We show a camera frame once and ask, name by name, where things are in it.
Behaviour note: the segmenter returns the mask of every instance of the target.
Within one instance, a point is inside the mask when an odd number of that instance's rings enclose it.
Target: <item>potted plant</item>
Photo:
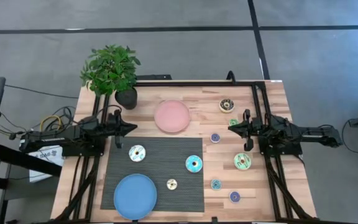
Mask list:
[[[112,95],[116,91],[116,101],[125,109],[134,109],[137,104],[135,64],[140,61],[133,56],[134,50],[128,46],[109,45],[104,49],[92,49],[91,60],[85,61],[81,71],[82,85],[97,96]]]

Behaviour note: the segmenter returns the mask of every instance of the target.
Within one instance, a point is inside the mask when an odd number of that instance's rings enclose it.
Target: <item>pink plate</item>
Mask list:
[[[154,121],[162,131],[177,133],[189,125],[190,112],[181,101],[167,100],[155,110]]]

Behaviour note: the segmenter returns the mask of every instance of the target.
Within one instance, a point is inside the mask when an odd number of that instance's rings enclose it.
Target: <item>ribbed mat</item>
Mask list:
[[[157,188],[154,210],[204,212],[203,169],[191,173],[185,166],[187,157],[191,155],[203,158],[201,138],[125,137],[122,141],[122,149],[117,149],[113,142],[111,144],[101,209],[115,209],[114,190],[120,180],[129,174],[144,174],[153,180]],[[143,161],[132,162],[128,152],[137,144],[145,147],[146,157]],[[167,188],[168,179],[178,182],[175,190]]]

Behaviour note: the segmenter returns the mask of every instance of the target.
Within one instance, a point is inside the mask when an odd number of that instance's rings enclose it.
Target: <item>wooden table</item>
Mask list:
[[[287,117],[291,120],[282,82],[266,81],[268,99],[272,114]],[[147,137],[194,137],[203,138],[204,159],[204,202],[205,212],[152,212],[142,222],[210,222],[211,217],[217,217],[219,221],[273,221],[273,206],[270,198],[269,184],[264,158],[259,154],[259,145],[254,139],[254,148],[248,155],[252,159],[251,168],[237,170],[233,163],[234,156],[244,152],[244,139],[235,133],[228,131],[230,119],[242,120],[242,114],[246,108],[251,110],[251,116],[256,116],[252,98],[251,87],[138,87],[137,107],[133,110],[123,110],[124,121],[138,125],[138,128],[127,136]],[[235,102],[232,113],[224,114],[218,108],[218,103],[223,98],[230,98]],[[75,120],[92,114],[95,95],[93,92],[82,88],[78,100]],[[191,113],[190,125],[181,133],[171,135],[158,130],[154,123],[154,110],[157,105],[165,100],[181,100]],[[116,104],[111,97],[110,104]],[[211,134],[218,133],[221,141],[212,143]],[[106,173],[111,138],[107,140],[105,154],[101,157],[93,201],[92,222],[129,222],[117,213],[116,210],[101,210],[101,198],[103,193],[104,176]],[[51,218],[59,215],[67,206],[75,164],[77,157],[69,157],[65,160],[62,174],[53,205]],[[298,203],[307,213],[316,216],[313,201],[310,194],[308,179],[303,164],[295,156],[282,156],[287,187]],[[77,183],[80,178],[81,164],[78,168]],[[212,179],[220,179],[223,188],[214,191],[210,187]],[[241,194],[241,201],[237,204],[229,201],[230,191],[236,190]],[[285,217],[282,195],[277,189],[280,199],[280,209]],[[85,216],[88,193],[85,192],[81,203],[80,218]]]

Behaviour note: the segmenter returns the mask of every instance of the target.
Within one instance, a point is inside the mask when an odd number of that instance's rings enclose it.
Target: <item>black plant pot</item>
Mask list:
[[[137,104],[137,92],[134,88],[130,90],[117,91],[116,101],[127,110],[132,110]]]

